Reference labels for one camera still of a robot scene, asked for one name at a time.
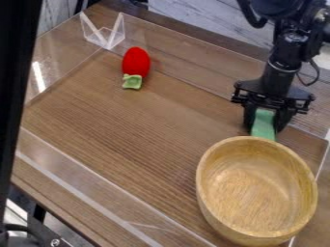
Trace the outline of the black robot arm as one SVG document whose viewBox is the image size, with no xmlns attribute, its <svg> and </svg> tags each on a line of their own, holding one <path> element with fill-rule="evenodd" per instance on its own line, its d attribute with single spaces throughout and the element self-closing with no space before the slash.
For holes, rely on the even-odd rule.
<svg viewBox="0 0 330 247">
<path fill-rule="evenodd" d="M 323 44 L 330 43 L 330 5 L 325 0 L 236 0 L 248 24 L 275 25 L 273 46 L 259 78 L 235 83 L 231 102 L 243 107 L 243 125 L 251 128 L 260 109 L 273 113 L 280 132 L 292 117 L 305 114 L 312 93 L 292 85 L 301 64 L 313 65 Z"/>
</svg>

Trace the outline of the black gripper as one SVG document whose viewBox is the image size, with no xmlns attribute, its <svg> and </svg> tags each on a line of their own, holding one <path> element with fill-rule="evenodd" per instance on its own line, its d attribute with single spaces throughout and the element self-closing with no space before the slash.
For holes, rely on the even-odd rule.
<svg viewBox="0 0 330 247">
<path fill-rule="evenodd" d="M 285 92 L 276 88 L 267 89 L 261 79 L 237 81 L 233 87 L 231 102 L 243 106 L 243 125 L 247 130 L 252 127 L 257 107 L 276 110 L 273 127 L 275 132 L 280 132 L 296 113 L 308 113 L 315 100 L 313 94 L 296 86 L 289 86 Z"/>
</svg>

